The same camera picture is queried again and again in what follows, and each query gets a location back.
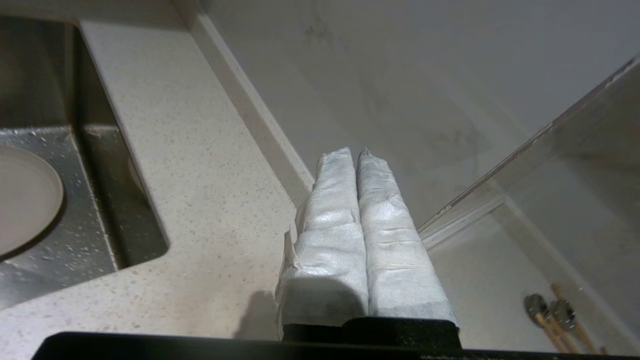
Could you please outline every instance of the speckled countertop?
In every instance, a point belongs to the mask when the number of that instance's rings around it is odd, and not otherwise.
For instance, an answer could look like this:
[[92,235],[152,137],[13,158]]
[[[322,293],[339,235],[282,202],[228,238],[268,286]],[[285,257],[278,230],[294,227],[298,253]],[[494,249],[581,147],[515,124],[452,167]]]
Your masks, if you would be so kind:
[[61,331],[271,336],[295,209],[171,4],[1,0],[0,13],[79,24],[170,243],[0,311],[0,358],[30,359]]

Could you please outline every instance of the white wall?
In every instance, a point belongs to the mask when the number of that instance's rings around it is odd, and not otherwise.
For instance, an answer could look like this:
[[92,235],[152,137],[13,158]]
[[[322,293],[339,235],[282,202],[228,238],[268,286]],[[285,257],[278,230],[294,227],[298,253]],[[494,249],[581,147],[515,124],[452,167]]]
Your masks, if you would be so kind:
[[418,225],[640,50],[638,1],[202,5],[307,166],[371,148]]

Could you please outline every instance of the paper towel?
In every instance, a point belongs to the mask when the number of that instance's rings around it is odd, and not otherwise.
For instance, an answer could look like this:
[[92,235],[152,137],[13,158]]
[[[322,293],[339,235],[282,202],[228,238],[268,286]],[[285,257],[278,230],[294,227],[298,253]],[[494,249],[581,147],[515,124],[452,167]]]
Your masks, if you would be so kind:
[[358,157],[358,198],[369,315],[457,323],[391,169],[367,149]]
[[313,190],[296,214],[296,229],[285,236],[276,288],[280,324],[341,326],[366,316],[366,254],[348,148],[320,159]]

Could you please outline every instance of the stainless steel sink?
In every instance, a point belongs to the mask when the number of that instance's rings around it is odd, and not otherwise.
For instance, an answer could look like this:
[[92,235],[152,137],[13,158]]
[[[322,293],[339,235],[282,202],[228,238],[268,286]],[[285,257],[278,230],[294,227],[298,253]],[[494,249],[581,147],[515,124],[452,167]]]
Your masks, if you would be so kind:
[[47,160],[65,188],[49,228],[0,258],[0,309],[167,251],[90,54],[70,24],[0,17],[0,145]]

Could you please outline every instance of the wooden handle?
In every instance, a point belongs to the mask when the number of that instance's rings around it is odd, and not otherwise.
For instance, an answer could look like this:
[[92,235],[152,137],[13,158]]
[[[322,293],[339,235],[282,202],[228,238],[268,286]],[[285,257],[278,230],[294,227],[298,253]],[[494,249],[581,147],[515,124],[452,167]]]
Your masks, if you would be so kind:
[[580,350],[575,346],[573,341],[566,335],[564,329],[560,326],[560,323],[552,316],[551,317],[551,326],[556,334],[560,337],[560,340],[566,345],[569,349],[569,352],[572,354],[579,354]]
[[[560,285],[556,283],[551,284],[551,291],[554,292],[554,295],[557,297],[558,300],[567,302],[566,298],[562,294],[562,291],[560,290]],[[580,326],[580,323],[578,323],[577,320],[575,322],[575,332],[578,335],[578,338],[580,338],[580,341],[583,342],[585,346],[587,346],[587,349],[589,350],[589,354],[598,353],[596,348],[593,346],[593,342],[591,341],[591,338],[589,337],[589,335],[587,335],[587,332],[582,328],[582,326]]]
[[591,338],[589,337],[589,335],[587,335],[587,332],[582,328],[582,326],[580,326],[578,322],[575,322],[575,332],[576,334],[578,334],[578,338],[580,338],[580,340],[587,346],[589,354],[598,353],[596,348],[593,346]]
[[562,295],[562,292],[560,291],[560,285],[556,283],[551,284],[551,291],[554,292],[554,295],[558,300],[566,301],[566,298]]
[[545,332],[547,333],[547,336],[549,337],[549,339],[551,339],[551,342],[556,346],[558,351],[562,354],[567,354],[567,351],[564,348],[564,345],[562,345],[562,342],[560,341],[560,339],[558,339],[556,335],[554,335],[553,329],[551,328],[549,323],[542,317],[542,314],[537,313],[535,318],[538,324],[540,324],[540,326],[542,326],[542,328],[545,330]]

